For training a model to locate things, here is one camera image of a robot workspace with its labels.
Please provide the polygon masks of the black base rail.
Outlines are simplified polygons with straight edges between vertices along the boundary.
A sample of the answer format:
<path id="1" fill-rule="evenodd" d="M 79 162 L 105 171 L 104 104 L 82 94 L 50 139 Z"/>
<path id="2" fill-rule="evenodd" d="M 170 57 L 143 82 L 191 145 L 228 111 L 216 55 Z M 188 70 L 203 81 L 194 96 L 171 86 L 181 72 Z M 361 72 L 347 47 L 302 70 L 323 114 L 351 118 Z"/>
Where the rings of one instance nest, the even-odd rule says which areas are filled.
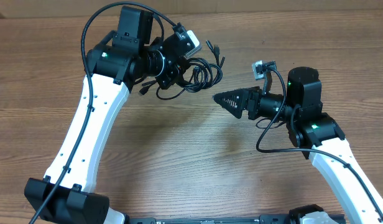
<path id="1" fill-rule="evenodd" d="M 297 224 L 334 223 L 346 224 L 342 214 L 329 215 L 316 204 L 289 210 L 288 214 L 263 214 L 257 217 L 231 218 L 126 218 L 126 224 Z"/>

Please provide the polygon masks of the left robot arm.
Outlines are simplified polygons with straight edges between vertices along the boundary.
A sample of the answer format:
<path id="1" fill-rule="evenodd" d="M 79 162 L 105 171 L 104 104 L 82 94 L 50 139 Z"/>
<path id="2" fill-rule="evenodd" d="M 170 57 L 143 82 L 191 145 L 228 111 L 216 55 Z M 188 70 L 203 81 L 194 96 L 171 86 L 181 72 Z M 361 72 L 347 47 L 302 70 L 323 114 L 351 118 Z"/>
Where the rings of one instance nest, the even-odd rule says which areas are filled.
<path id="1" fill-rule="evenodd" d="M 118 27 L 91 50 L 82 49 L 85 79 L 65 140 L 42 179 L 27 181 L 24 195 L 34 219 L 52 223 L 128 223 L 95 192 L 101 156 L 113 123 L 134 85 L 152 77 L 161 88 L 181 76 L 201 44 L 193 31 L 173 24 L 173 34 L 152 38 L 152 24 L 167 17 L 149 6 L 122 2 Z"/>

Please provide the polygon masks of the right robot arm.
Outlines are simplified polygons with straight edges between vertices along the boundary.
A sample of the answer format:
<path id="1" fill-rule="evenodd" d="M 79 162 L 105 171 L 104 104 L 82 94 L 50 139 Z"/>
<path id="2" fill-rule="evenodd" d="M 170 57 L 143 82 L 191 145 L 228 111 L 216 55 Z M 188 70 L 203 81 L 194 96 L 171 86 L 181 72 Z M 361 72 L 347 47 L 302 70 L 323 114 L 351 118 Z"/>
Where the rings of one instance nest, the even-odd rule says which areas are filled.
<path id="1" fill-rule="evenodd" d="M 262 88 L 241 88 L 217 93 L 214 101 L 240 118 L 283 122 L 293 147 L 287 152 L 302 152 L 324 177 L 351 223 L 383 223 L 383 198 L 353 156 L 346 135 L 337 122 L 322 111 L 322 84 L 314 68 L 291 69 L 281 79 L 282 93 L 269 93 L 275 65 L 256 65 L 256 79 L 265 80 Z"/>

